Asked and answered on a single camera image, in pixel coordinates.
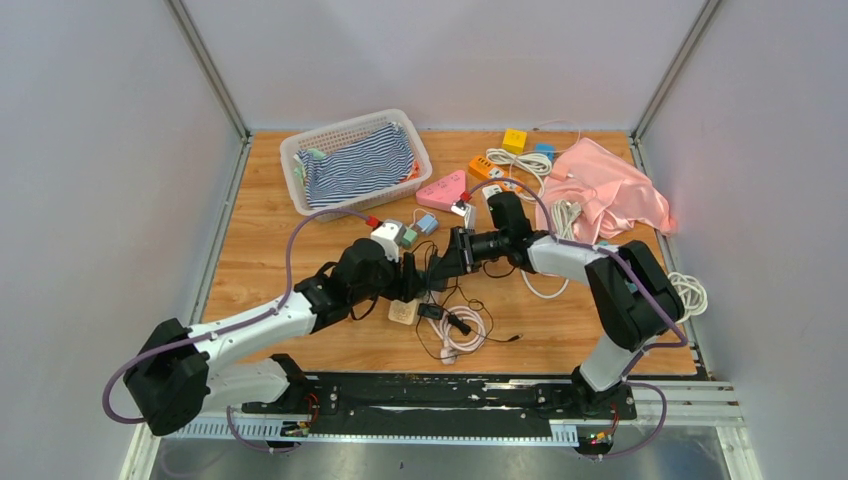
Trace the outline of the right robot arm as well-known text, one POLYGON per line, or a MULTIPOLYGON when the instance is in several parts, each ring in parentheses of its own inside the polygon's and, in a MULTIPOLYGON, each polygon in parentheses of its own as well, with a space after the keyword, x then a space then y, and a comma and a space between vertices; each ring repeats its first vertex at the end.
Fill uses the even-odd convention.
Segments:
POLYGON ((512 192, 488 201, 494 228, 477 233, 455 227, 446 252, 427 269, 429 283, 475 273, 486 261, 505 259, 526 273, 578 282, 590 289, 603 333, 594 350, 575 370, 571 403, 584 417, 596 417, 611 403, 610 389, 620 384, 638 359, 661 347, 668 331, 688 340, 678 326, 683 301, 650 248, 641 241, 599 246, 536 230, 512 192))

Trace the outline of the green plug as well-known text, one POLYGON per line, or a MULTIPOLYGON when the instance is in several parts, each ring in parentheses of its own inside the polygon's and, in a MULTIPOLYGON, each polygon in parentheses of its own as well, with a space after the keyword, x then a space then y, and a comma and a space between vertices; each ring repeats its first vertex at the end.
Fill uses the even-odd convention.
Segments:
POLYGON ((418 239, 418 233, 412 228, 404 228, 400 236, 400 246, 405 250, 413 248, 418 239))

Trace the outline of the blue plug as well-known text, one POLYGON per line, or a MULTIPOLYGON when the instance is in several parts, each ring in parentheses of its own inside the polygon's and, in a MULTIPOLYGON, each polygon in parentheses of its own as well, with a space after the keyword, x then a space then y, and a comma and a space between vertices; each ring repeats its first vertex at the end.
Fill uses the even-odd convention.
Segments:
POLYGON ((432 213, 424 214, 414 223, 416 230, 425 236, 429 236, 439 227, 439 221, 432 213))

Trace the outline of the beige wooden cube socket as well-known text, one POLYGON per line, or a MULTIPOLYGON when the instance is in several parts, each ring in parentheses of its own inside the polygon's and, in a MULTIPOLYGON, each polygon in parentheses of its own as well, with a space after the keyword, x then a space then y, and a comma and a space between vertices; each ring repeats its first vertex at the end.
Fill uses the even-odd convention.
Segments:
POLYGON ((420 304, 421 300, 418 298, 409 302, 393 300, 389 304, 387 318, 391 322, 411 326, 418 319, 418 308, 420 304))

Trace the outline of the white power strip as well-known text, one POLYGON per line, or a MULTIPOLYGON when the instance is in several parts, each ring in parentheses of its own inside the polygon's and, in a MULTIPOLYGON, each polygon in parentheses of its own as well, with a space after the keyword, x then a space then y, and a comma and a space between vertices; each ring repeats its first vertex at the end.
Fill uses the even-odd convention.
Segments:
POLYGON ((481 188, 481 192, 486 200, 505 191, 506 189, 500 184, 488 184, 481 188))

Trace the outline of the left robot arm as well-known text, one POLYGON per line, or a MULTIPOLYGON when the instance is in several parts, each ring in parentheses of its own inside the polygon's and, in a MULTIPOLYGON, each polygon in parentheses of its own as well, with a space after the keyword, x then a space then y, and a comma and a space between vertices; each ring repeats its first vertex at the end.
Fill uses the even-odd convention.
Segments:
POLYGON ((348 319, 360 303, 409 301, 424 289, 414 254, 391 259, 378 242, 360 238, 278 299, 206 326, 160 322, 123 383, 156 436, 176 432, 206 410, 241 403, 271 402, 293 413, 305 403, 304 383, 273 360, 243 365, 241 359, 348 319))

